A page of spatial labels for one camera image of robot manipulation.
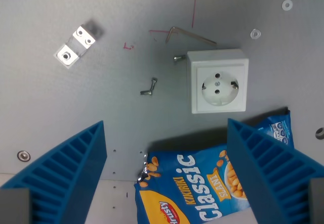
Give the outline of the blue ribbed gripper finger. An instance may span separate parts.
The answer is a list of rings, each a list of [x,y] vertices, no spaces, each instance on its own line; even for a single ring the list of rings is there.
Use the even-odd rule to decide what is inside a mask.
[[[107,158],[99,121],[33,161],[1,189],[28,189],[32,223],[85,223]]]
[[[227,153],[258,223],[311,222],[308,186],[323,176],[323,165],[234,119]]]

